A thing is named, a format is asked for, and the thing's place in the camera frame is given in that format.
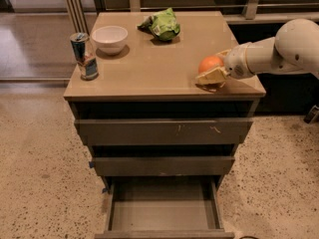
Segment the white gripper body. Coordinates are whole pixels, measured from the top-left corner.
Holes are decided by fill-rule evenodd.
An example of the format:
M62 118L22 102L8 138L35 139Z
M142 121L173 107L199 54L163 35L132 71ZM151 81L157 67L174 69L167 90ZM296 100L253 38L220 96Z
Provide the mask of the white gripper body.
M247 79L254 76L249 70L246 51L250 43L238 45L231 49L224 58L225 70L235 79Z

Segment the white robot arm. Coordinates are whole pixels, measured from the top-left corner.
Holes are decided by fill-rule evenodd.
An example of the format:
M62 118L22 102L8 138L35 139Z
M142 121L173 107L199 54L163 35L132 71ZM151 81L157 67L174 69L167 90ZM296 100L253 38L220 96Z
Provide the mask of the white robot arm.
M203 59L196 83L223 84L228 77L259 74L319 75L319 25L307 19L285 23L274 37L248 42Z

